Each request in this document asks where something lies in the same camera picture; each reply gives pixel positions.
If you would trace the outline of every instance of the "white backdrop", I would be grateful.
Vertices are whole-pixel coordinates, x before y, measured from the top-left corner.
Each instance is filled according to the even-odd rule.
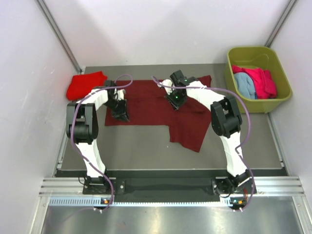
[[[300,0],[272,48],[282,63],[293,96],[273,113],[289,169],[299,175],[312,206],[312,1]]]
[[[46,0],[82,66],[225,62],[264,45],[288,0]]]
[[[24,234],[55,166],[75,72],[34,0],[0,8],[0,233]]]

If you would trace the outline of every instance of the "metallic floor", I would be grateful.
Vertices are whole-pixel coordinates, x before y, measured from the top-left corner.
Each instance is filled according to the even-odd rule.
[[[61,223],[79,209],[49,207],[42,234],[303,233],[291,197],[255,197],[243,213],[209,207],[112,207],[103,214],[91,209]]]
[[[211,75],[212,87],[226,88],[223,78],[224,64],[146,65],[87,67],[85,73],[102,71],[109,79],[121,74],[131,74],[134,79],[168,78],[176,70],[184,75],[201,77]],[[210,126],[199,153],[169,142],[167,126],[111,126],[105,127],[106,107],[98,112],[99,135],[97,144],[107,169],[225,169],[226,158],[219,137]],[[280,160],[267,116],[252,114],[252,131],[248,143],[243,146],[243,156],[251,168],[281,168]],[[242,139],[247,132],[243,115]],[[62,170],[85,170],[81,157],[67,144]]]

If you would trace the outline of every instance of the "light blue towel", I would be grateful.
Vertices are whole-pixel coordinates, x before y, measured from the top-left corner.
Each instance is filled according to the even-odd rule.
[[[234,74],[234,78],[238,87],[238,91],[242,96],[249,99],[257,99],[257,95],[254,89],[254,82],[249,75],[244,72],[239,72]]]

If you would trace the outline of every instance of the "dark red cloth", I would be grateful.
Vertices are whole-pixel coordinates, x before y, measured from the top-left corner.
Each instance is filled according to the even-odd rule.
[[[211,77],[201,77],[200,81],[210,87]],[[127,83],[129,82],[117,81],[117,85]],[[167,125],[170,142],[179,142],[183,147],[199,152],[211,122],[210,111],[205,106],[187,97],[184,105],[175,111],[164,98],[166,91],[159,89],[152,80],[135,80],[125,90],[130,122],[114,119],[107,109],[105,126]]]
[[[253,80],[255,93],[257,99],[275,98],[277,95],[276,85],[272,80],[269,70],[262,70],[261,68],[247,69],[232,65],[233,73],[245,72]]]
[[[105,80],[107,80],[107,76],[102,72],[75,75],[68,86],[66,97],[70,101],[84,98],[94,87],[103,86]]]

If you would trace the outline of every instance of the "green bin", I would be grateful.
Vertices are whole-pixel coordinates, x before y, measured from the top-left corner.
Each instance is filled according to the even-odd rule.
[[[281,102],[286,101],[292,95],[292,89],[285,76],[284,70],[277,58],[276,53],[268,47],[235,47],[228,54],[228,62],[225,66],[224,76],[227,88],[240,96],[250,113],[268,113],[274,110]],[[277,88],[277,97],[274,99],[248,99],[243,97],[234,79],[232,65],[244,68],[261,68],[269,70]],[[244,109],[240,102],[240,112]]]

